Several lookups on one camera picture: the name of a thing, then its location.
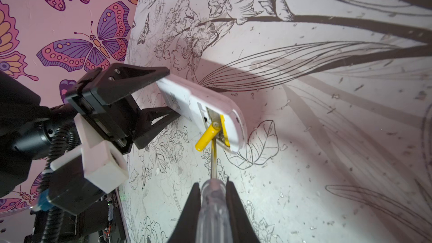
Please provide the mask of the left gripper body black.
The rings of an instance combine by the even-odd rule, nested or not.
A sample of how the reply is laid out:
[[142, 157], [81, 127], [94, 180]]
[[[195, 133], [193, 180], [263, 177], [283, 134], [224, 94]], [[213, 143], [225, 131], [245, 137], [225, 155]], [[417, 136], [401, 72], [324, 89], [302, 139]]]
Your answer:
[[115, 67], [98, 67], [67, 90], [65, 99], [103, 139], [125, 155], [132, 149], [135, 105], [130, 95], [116, 99], [120, 93], [117, 85], [123, 78]]

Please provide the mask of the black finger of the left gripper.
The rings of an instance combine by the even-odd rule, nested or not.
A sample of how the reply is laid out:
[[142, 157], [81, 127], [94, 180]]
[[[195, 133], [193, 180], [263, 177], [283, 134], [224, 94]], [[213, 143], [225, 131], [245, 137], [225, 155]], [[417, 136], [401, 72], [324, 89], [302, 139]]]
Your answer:
[[114, 63], [93, 80], [91, 93], [102, 105], [111, 105], [169, 74], [167, 67]]
[[144, 149], [165, 127], [180, 116], [169, 107], [142, 109], [133, 131], [133, 143], [138, 149]]

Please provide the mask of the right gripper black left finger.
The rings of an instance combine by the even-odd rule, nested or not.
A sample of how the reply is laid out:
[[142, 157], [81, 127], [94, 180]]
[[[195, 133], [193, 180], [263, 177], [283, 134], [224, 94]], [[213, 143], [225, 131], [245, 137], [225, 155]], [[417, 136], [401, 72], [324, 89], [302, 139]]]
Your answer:
[[201, 209], [201, 191], [194, 183], [168, 243], [194, 243]]

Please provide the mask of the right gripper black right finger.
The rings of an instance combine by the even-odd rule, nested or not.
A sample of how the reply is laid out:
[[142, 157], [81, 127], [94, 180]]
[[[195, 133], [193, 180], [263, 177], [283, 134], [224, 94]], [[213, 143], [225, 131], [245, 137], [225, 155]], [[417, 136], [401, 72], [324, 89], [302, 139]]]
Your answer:
[[259, 243], [234, 183], [226, 182], [226, 203], [234, 243]]

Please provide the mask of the clear handle screwdriver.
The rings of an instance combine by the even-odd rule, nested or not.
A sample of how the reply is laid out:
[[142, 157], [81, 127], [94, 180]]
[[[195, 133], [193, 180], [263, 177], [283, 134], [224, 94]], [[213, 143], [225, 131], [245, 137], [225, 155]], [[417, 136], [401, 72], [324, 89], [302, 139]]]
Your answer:
[[201, 188], [201, 208], [195, 241], [197, 243], [232, 243], [233, 235], [226, 202], [226, 185], [218, 179], [217, 142], [211, 141], [210, 179]]

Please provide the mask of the white remote control green buttons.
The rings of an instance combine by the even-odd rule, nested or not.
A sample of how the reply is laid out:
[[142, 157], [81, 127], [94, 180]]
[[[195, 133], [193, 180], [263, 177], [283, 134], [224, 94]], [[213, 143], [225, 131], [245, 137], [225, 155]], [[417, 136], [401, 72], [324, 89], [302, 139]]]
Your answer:
[[156, 82], [166, 105], [193, 122], [201, 136], [213, 122], [221, 124], [216, 142], [226, 152], [246, 145], [247, 128], [240, 108], [230, 98], [174, 74]]

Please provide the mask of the yellow battery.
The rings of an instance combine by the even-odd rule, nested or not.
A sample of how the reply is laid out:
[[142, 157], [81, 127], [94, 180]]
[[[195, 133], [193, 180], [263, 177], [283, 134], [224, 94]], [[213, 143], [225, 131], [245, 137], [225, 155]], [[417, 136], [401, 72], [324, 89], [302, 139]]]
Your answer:
[[210, 126], [206, 129], [206, 131], [202, 134], [202, 136], [199, 138], [198, 142], [195, 145], [195, 149], [199, 152], [202, 152], [208, 144], [217, 137], [219, 132], [221, 131], [222, 127], [221, 124], [218, 122], [213, 122], [210, 124]]

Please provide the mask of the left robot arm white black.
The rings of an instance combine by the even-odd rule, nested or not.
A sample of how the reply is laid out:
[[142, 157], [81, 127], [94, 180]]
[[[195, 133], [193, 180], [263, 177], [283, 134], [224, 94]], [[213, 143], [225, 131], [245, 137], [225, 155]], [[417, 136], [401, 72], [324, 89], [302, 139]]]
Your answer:
[[77, 216], [114, 191], [128, 178], [123, 156], [146, 147], [179, 117], [168, 107], [140, 109], [132, 96], [169, 73], [121, 63], [97, 68], [54, 108], [1, 75], [1, 195], [26, 180], [34, 160], [47, 160], [32, 242], [57, 243], [65, 213]]

